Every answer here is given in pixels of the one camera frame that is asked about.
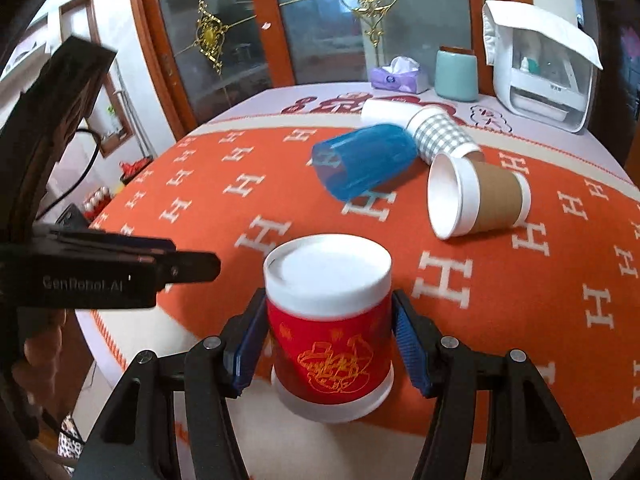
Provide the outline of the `person's left hand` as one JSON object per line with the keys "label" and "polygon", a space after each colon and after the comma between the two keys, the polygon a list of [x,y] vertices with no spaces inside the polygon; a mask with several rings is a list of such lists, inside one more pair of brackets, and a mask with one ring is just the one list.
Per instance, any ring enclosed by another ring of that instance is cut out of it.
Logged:
{"label": "person's left hand", "polygon": [[14,380],[27,392],[32,404],[42,405],[54,393],[67,313],[65,310],[51,310],[50,315],[48,326],[25,341],[24,359],[12,367]]}

